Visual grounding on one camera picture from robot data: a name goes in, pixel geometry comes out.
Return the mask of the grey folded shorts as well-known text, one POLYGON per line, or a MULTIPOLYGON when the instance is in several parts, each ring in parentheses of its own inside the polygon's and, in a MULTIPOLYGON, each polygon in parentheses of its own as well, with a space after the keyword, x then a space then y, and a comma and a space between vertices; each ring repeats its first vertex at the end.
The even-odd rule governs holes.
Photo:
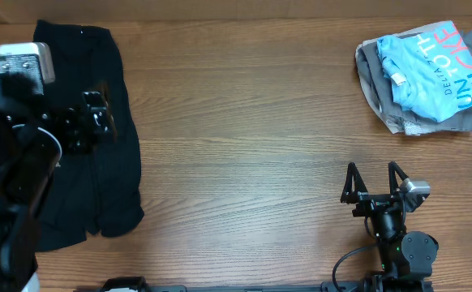
POLYGON ((368 105, 391 133, 424 135, 439 131, 472 131, 472 108, 461 111, 443 122, 419 117, 404 111, 393 101, 392 85, 384 77, 377 54, 376 40, 367 40, 355 52, 358 77, 368 105))

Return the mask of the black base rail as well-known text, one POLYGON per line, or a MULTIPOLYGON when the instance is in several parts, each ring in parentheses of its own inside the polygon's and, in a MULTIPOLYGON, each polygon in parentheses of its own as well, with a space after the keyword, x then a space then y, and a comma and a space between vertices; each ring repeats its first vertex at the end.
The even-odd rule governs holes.
POLYGON ((331 281, 323 281, 319 285, 286 285, 286 286, 214 286, 186 287, 151 286, 144 277, 119 277, 109 279, 101 287, 78 287, 78 292, 363 292, 377 291, 365 281, 340 281, 337 288, 331 281))

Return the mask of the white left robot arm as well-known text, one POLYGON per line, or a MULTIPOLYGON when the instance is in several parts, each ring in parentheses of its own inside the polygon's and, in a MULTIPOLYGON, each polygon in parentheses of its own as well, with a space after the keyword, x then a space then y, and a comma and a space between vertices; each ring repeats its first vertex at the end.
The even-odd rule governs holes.
POLYGON ((58 108, 42 96, 0 93, 0 291, 37 290, 39 217, 64 156, 83 156, 117 139, 109 89, 100 83, 79 104, 58 108))

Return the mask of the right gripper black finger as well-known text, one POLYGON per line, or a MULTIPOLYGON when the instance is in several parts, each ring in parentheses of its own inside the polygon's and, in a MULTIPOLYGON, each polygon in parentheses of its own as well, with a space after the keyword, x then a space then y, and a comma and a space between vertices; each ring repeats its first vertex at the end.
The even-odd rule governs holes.
POLYGON ((393 195, 398 192, 399 184, 398 179, 404 181, 409 176, 402 170, 402 168, 395 162, 390 161, 388 163, 388 180, 389 180, 389 188, 390 193, 393 195))
POLYGON ((346 172, 345 185, 341 193, 341 202, 347 204, 356 204, 368 195, 368 189, 358 171, 357 166, 353 162, 350 162, 346 172))

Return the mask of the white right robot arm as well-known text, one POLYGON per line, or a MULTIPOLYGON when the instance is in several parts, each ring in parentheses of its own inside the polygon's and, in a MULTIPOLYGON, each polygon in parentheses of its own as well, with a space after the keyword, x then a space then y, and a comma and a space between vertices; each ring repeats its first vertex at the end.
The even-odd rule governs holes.
POLYGON ((334 265, 332 282, 338 291, 389 292, 432 291, 427 280, 432 275, 439 244, 429 234, 412 231, 406 217, 428 198, 431 187, 424 180, 411 179, 394 161, 388 163, 389 193, 369 193, 357 166, 348 164, 341 202, 353 204, 354 217, 362 217, 366 232, 374 242, 346 253, 334 265), (351 256, 377 249, 382 270, 368 273, 351 287, 337 282, 337 269, 351 256))

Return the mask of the black shirt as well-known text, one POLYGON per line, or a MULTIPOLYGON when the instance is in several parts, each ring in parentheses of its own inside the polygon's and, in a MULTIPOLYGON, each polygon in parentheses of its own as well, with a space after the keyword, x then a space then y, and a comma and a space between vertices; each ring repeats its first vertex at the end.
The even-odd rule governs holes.
POLYGON ((94 26, 51 24, 38 20, 35 42, 52 54, 55 81, 47 95, 62 107, 80 100, 81 92, 101 81, 118 137, 100 143, 88 155, 65 155, 54 170, 54 180, 39 222, 36 249, 53 251, 86 241, 88 234, 106 238, 132 231, 143 219, 139 183, 139 138, 132 120, 121 54, 110 31, 94 26))

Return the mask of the light blue t-shirt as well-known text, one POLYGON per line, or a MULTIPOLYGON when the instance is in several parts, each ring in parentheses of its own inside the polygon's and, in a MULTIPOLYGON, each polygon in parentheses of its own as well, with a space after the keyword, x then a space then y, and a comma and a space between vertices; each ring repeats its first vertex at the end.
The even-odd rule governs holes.
POLYGON ((472 108, 472 54, 453 21, 406 38, 382 36, 376 44, 402 110, 443 122, 472 108))

